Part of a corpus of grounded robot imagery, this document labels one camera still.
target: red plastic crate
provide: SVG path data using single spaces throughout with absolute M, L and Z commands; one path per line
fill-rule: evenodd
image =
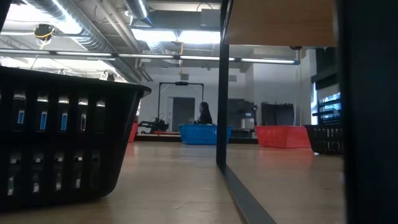
M 301 126 L 256 126 L 259 144 L 284 149 L 311 147 L 307 130 Z
M 134 142 L 134 138 L 136 137 L 137 129 L 138 129 L 138 123 L 133 123 L 132 128 L 131 128 L 130 137 L 129 137 L 129 142 Z

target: woman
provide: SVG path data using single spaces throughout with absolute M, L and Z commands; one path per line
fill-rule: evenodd
M 208 103 L 201 102 L 199 107 L 199 112 L 200 112 L 200 117 L 199 120 L 196 122 L 196 124 L 213 124 Z

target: doorway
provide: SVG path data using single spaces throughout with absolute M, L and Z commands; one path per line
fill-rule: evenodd
M 195 99 L 185 97 L 173 98 L 172 131 L 179 132 L 180 124 L 192 124 L 195 120 Z

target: black crate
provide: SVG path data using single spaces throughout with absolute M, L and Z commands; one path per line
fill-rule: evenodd
M 313 152 L 319 154 L 342 154 L 343 128 L 341 125 L 305 125 Z
M 0 93 L 5 210 L 112 192 L 139 101 L 150 88 L 0 67 Z

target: blue plastic bin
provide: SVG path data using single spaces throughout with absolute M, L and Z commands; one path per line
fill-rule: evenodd
M 227 130 L 227 141 L 231 137 L 232 126 Z M 184 144 L 215 145 L 217 125 L 181 124 L 181 142 Z

